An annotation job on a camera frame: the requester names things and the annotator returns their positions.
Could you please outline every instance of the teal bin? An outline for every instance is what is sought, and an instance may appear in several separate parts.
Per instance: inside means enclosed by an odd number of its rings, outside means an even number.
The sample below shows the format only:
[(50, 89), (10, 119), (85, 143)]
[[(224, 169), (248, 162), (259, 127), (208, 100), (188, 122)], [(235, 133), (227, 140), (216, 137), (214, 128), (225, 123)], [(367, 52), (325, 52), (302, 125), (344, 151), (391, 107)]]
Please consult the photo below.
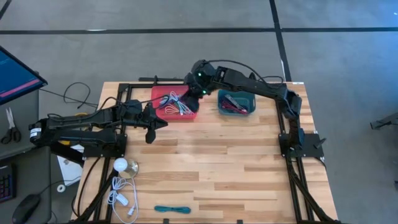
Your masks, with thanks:
[[(221, 102), (225, 98), (225, 95), (230, 95), (234, 100), (241, 105), (243, 108), (246, 108), (248, 111), (247, 114), (240, 114), (238, 112), (235, 112), (233, 110), (226, 110), (221, 107)], [(220, 114), (223, 115), (231, 115), (231, 116), (248, 116), (249, 114), (253, 113), (254, 110), (256, 110), (256, 97), (254, 96), (253, 93), (248, 93), (245, 91), (237, 91), (237, 92), (232, 92), (232, 91), (227, 91), (227, 90), (219, 90), (218, 91), (218, 97), (217, 97), (217, 102), (218, 102), (218, 111)]]

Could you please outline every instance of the computer monitor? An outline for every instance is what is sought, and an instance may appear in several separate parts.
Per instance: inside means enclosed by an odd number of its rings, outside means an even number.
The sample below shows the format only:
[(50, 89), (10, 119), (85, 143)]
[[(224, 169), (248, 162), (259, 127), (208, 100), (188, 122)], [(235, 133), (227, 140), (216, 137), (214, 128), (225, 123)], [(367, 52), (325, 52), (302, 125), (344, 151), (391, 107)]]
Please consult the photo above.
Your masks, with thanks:
[(37, 72), (0, 46), (0, 105), (45, 85)]

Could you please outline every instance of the blue cable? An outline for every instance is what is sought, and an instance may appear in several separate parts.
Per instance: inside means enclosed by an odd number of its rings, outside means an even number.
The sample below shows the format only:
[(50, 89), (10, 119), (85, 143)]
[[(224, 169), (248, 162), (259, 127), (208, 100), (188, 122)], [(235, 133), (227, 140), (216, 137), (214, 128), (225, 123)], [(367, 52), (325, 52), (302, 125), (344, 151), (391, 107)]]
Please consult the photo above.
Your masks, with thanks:
[(154, 209), (155, 211), (158, 212), (178, 212), (183, 214), (191, 213), (191, 208), (189, 207), (168, 207), (168, 206), (156, 205)]

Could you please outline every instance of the wooden table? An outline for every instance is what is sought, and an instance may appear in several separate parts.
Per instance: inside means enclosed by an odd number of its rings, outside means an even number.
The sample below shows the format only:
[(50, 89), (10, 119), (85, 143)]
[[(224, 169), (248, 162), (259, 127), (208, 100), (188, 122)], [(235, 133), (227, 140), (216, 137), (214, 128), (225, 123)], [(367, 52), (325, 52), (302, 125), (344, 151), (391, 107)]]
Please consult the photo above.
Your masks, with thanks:
[[(100, 104), (109, 96), (116, 97), (118, 85), (119, 82), (104, 83)], [(303, 129), (306, 133), (314, 132), (304, 84), (287, 85), (303, 99), (300, 117)], [(132, 98), (148, 100), (150, 92), (150, 88), (137, 88)], [(274, 100), (256, 96), (255, 112), (244, 118), (220, 115), (216, 91), (200, 101), (194, 122), (170, 122), (156, 131), (152, 144), (145, 143), (146, 130), (127, 127), (125, 158), (139, 163), (135, 178), (139, 202), (137, 223), (162, 223), (164, 218), (171, 223), (236, 223), (238, 219), (244, 223), (295, 223), (286, 164), (277, 140), (279, 124)], [(85, 162), (82, 180), (94, 160)], [(103, 161), (97, 163), (89, 176), (81, 212), (98, 192)], [(303, 163), (310, 193), (326, 214), (337, 218), (325, 168), (312, 158), (303, 159)], [(123, 195), (130, 201), (130, 207), (134, 201), (132, 190), (126, 187)], [(101, 219), (105, 218), (107, 196)], [(302, 216), (306, 218), (301, 193), (299, 198)], [(192, 212), (159, 213), (154, 211), (155, 205), (189, 206)], [(117, 203), (116, 210), (125, 221), (129, 220), (129, 208)], [(120, 223), (115, 214), (112, 222)]]

